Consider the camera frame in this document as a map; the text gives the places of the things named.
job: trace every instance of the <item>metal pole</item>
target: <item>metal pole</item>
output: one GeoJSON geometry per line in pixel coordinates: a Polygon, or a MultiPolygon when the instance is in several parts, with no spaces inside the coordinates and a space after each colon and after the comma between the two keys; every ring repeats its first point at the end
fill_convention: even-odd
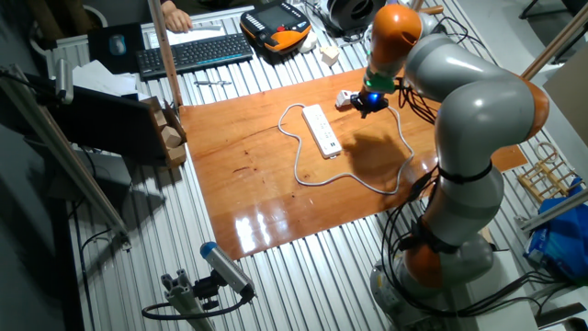
{"type": "Polygon", "coordinates": [[[588,188],[583,189],[582,191],[574,194],[559,204],[551,207],[551,209],[524,221],[521,225],[521,230],[524,232],[529,232],[537,228],[539,225],[553,220],[554,218],[562,215],[564,212],[569,211],[572,208],[576,208],[586,201],[588,201],[588,188]]]}
{"type": "Polygon", "coordinates": [[[419,11],[419,9],[421,9],[421,7],[423,6],[423,2],[424,2],[424,0],[414,0],[413,5],[411,6],[411,8],[414,11],[419,11]]]}
{"type": "MultiPolygon", "coordinates": [[[[16,66],[12,66],[9,73],[22,80],[27,80],[16,66]]],[[[72,150],[65,135],[49,111],[45,107],[39,106],[29,88],[19,82],[8,78],[0,78],[0,88],[5,90],[6,95],[17,106],[18,111],[49,147],[51,153],[71,176],[78,188],[82,190],[85,198],[92,203],[92,206],[112,226],[113,230],[127,235],[129,232],[127,225],[122,221],[107,196],[85,168],[82,160],[72,150]]]]}
{"type": "Polygon", "coordinates": [[[580,29],[588,20],[588,4],[584,5],[582,10],[563,28],[558,36],[539,54],[539,56],[526,68],[521,74],[526,80],[531,80],[553,57],[553,55],[580,29]]]}
{"type": "Polygon", "coordinates": [[[151,10],[151,17],[153,25],[155,26],[155,34],[159,41],[159,50],[162,53],[162,60],[164,61],[165,73],[169,86],[172,89],[172,97],[174,98],[174,107],[178,108],[183,105],[182,94],[180,93],[180,85],[177,83],[177,72],[175,71],[174,55],[167,40],[167,29],[165,28],[164,13],[162,12],[162,4],[160,0],[147,0],[149,2],[149,9],[151,10]]]}

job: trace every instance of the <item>power strip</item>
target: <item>power strip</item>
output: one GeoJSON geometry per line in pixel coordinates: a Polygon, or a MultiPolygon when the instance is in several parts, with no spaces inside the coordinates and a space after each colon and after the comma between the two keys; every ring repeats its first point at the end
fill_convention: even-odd
{"type": "Polygon", "coordinates": [[[312,105],[302,110],[302,117],[311,130],[314,141],[319,146],[322,157],[330,158],[341,153],[341,144],[334,135],[331,124],[324,116],[321,106],[312,105]]]}

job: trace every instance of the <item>desk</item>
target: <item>desk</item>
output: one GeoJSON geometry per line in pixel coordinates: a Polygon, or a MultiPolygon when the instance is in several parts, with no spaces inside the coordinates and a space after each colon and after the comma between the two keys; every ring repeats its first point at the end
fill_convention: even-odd
{"type": "MultiPolygon", "coordinates": [[[[398,169],[410,152],[401,142],[388,110],[362,120],[357,111],[338,111],[342,89],[357,90],[364,70],[199,107],[183,107],[181,121],[218,244],[233,258],[281,245],[309,234],[385,211],[404,201],[407,189],[435,166],[434,126],[408,107],[400,109],[402,132],[415,157],[401,174],[397,195],[375,193],[352,178],[323,187],[296,182],[293,165],[298,142],[277,129],[284,109],[294,103],[320,104],[344,151],[324,160],[300,108],[284,118],[283,128],[303,141],[299,177],[320,182],[352,172],[379,188],[396,186],[398,169]]],[[[397,94],[390,97],[398,105],[397,94]]],[[[502,171],[526,163],[518,147],[492,158],[502,171]]]]}

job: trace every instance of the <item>blue light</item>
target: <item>blue light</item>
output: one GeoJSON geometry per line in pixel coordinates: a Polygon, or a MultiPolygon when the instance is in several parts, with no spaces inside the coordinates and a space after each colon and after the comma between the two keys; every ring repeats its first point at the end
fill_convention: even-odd
{"type": "Polygon", "coordinates": [[[378,102],[378,100],[381,98],[381,94],[380,93],[370,93],[369,96],[367,96],[367,99],[369,100],[369,102],[371,103],[376,103],[378,102]]]}

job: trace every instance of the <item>computer mouse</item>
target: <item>computer mouse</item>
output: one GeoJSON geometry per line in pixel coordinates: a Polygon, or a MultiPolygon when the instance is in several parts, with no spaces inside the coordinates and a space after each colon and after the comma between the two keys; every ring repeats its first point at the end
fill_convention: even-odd
{"type": "Polygon", "coordinates": [[[112,55],[124,55],[127,53],[127,46],[125,45],[125,37],[123,35],[113,35],[108,40],[108,47],[112,55]]]}

